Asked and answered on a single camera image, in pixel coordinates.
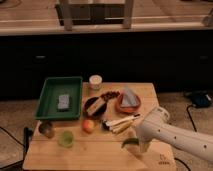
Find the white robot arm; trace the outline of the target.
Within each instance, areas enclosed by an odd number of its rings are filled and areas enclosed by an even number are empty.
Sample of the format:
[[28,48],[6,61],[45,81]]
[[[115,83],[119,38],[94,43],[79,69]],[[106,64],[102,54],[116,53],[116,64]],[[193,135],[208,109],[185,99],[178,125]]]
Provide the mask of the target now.
[[136,127],[136,136],[143,150],[153,139],[172,145],[213,164],[213,136],[172,126],[169,112],[154,107]]

